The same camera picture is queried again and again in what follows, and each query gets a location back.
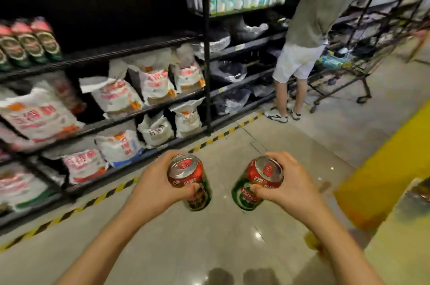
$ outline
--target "right hand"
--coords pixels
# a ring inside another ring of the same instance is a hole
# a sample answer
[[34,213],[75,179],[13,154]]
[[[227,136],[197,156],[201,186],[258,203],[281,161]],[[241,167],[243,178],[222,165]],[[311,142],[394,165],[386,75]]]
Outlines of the right hand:
[[289,153],[273,152],[265,155],[282,166],[284,181],[277,189],[251,185],[251,190],[258,197],[278,204],[292,217],[307,226],[328,211],[309,174]]

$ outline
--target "yellow panel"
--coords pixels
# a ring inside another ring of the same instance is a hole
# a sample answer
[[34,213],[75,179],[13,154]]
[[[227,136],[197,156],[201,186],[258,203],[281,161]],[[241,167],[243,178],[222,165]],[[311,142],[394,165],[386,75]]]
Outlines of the yellow panel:
[[415,178],[430,176],[430,102],[335,191],[358,228],[372,230]]

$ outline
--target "yellow and black hazard tape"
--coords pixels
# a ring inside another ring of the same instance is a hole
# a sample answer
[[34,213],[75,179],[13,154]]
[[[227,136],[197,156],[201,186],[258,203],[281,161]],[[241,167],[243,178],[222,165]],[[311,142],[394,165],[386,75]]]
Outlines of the yellow and black hazard tape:
[[[229,134],[231,134],[232,132],[238,130],[240,127],[244,127],[247,124],[250,124],[251,122],[254,122],[256,119],[258,119],[259,117],[261,117],[262,114],[258,113],[255,117],[240,123],[239,125],[236,125],[234,128],[230,129],[229,131],[226,131],[218,136],[216,136],[215,138],[208,140],[207,142],[192,148],[191,150],[189,150],[189,153],[195,153],[196,151],[199,151],[200,149],[206,147],[207,145],[213,143],[214,141],[217,141],[225,136],[228,136]],[[72,216],[73,214],[76,214],[78,212],[82,212],[83,210],[87,209],[88,207],[97,205],[100,201],[105,200],[106,198],[109,198],[111,195],[116,194],[130,186],[132,186],[133,184],[135,184],[137,181],[139,180],[139,177],[135,177],[131,180],[129,180],[126,183],[122,183],[120,185],[118,185],[116,188],[106,192],[103,195],[98,196],[97,198],[91,199],[89,202],[87,202],[84,206],[75,208],[65,214],[63,214],[61,217],[58,217],[56,219],[53,219],[43,225],[40,225],[38,228],[35,228],[34,230],[31,230],[29,232],[26,232],[20,236],[18,236],[17,238],[15,238],[12,241],[9,241],[8,243],[0,246],[0,252],[3,252],[5,250],[8,250],[9,248],[13,247],[15,244],[18,244],[19,242],[21,242],[24,239],[29,239],[39,233],[42,233],[43,231],[45,231],[47,228],[50,228],[51,226],[54,226],[58,223],[61,223],[62,221],[65,221],[66,219],[68,219],[70,216]]]

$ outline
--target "white sneaker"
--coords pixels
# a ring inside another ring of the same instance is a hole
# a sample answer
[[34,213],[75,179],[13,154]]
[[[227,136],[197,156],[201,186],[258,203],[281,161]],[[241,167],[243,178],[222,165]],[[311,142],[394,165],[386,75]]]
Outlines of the white sneaker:
[[282,117],[281,114],[279,113],[278,109],[276,109],[276,108],[266,111],[264,113],[264,115],[271,120],[279,121],[282,123],[288,122],[288,115],[286,115],[285,117]]
[[287,112],[289,114],[291,114],[291,117],[293,118],[293,120],[296,120],[296,121],[300,120],[301,114],[294,113],[293,109],[294,109],[294,103],[288,103],[287,104]]

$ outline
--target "red and green can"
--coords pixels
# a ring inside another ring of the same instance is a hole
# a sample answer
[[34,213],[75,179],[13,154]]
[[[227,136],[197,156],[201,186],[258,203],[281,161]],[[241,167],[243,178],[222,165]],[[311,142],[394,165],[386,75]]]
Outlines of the red and green can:
[[196,182],[200,188],[194,196],[185,201],[186,207],[192,212],[206,208],[212,199],[212,190],[209,186],[203,164],[196,156],[179,154],[172,159],[167,173],[169,182],[174,187],[183,187]]
[[251,185],[279,188],[282,181],[284,181],[284,175],[281,165],[268,156],[260,156],[248,164],[231,189],[231,196],[241,209],[254,210],[263,200],[251,191]]

